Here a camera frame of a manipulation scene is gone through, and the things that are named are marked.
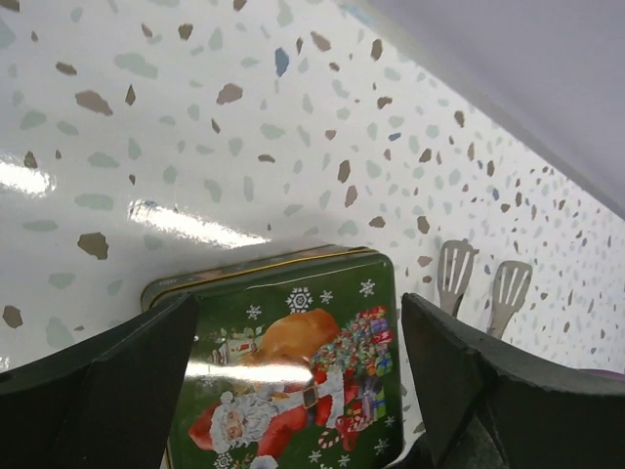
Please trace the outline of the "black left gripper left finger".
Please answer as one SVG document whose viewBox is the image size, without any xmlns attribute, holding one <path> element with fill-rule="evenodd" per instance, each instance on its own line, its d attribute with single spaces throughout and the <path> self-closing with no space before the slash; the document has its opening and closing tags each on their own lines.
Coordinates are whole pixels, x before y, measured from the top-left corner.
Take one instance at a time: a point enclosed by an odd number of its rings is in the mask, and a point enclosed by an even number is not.
<svg viewBox="0 0 625 469">
<path fill-rule="evenodd" d="M 182 295 L 3 372 L 2 467 L 159 467 L 198 314 Z"/>
</svg>

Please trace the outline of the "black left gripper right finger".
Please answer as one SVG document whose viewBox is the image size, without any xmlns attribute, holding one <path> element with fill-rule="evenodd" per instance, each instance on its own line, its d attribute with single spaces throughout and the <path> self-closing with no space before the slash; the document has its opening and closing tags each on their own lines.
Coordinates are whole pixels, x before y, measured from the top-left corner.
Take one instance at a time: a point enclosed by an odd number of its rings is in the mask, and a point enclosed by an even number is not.
<svg viewBox="0 0 625 469">
<path fill-rule="evenodd" d="M 400 467 L 623 467 L 623 374 L 549 362 L 417 294 L 401 324 L 424 433 Z"/>
</svg>

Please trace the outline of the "silver metal tongs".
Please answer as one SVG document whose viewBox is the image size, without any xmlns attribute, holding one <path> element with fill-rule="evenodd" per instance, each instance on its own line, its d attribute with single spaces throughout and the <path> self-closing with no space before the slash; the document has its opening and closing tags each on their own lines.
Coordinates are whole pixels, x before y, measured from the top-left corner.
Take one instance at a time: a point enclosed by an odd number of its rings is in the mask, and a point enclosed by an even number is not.
<svg viewBox="0 0 625 469">
<path fill-rule="evenodd" d="M 442 243 L 437 263 L 439 307 L 458 318 L 462 302 L 469 292 L 478 251 L 466 240 L 449 239 Z M 499 340 L 514 315 L 521 311 L 533 277 L 530 264 L 504 260 L 487 284 L 486 310 L 489 312 L 486 333 Z"/>
</svg>

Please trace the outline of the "green christmas cookie tin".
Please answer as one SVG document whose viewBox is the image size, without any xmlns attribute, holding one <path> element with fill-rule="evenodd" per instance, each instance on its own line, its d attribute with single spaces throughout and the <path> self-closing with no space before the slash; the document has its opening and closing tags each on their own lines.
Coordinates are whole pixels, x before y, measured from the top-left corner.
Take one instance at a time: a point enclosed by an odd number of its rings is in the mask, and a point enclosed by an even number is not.
<svg viewBox="0 0 625 469">
<path fill-rule="evenodd" d="M 145 312 L 163 295 L 189 289 L 197 285 L 282 268 L 297 263 L 309 263 L 321 259 L 341 258 L 364 253 L 377 253 L 377 250 L 366 246 L 347 247 L 337 244 L 326 244 L 274 256 L 263 256 L 254 260 L 246 260 L 245 262 L 225 264 L 204 271 L 159 278 L 148 284 L 143 290 L 140 305 L 142 311 Z"/>
</svg>

